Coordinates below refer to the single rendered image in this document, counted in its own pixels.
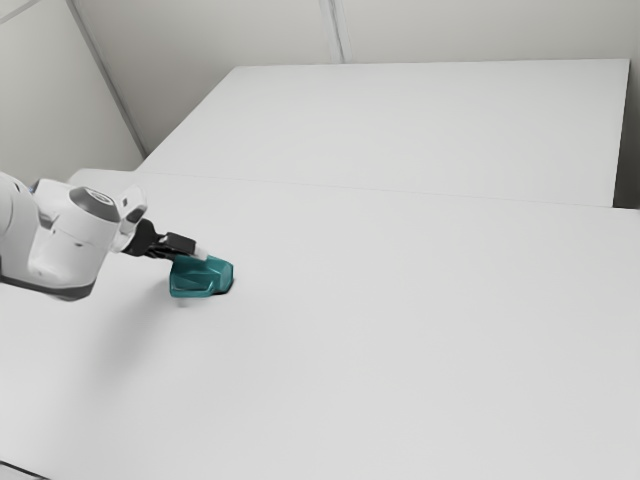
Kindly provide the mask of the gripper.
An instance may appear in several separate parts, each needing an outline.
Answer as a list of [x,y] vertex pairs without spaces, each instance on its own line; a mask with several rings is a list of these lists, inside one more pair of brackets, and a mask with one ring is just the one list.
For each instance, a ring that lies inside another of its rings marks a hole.
[[174,261],[177,255],[195,259],[208,258],[207,250],[195,240],[174,232],[168,232],[161,237],[148,219],[141,219],[137,224],[135,234],[126,246],[125,253],[133,257],[147,256],[169,261]]

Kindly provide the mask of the teal faceted mug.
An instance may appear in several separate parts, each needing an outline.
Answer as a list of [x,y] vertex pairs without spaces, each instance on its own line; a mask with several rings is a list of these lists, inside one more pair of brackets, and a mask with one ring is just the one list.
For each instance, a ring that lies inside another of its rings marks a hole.
[[205,260],[179,255],[169,275],[169,293],[174,298],[206,298],[227,294],[234,283],[234,265],[208,256]]

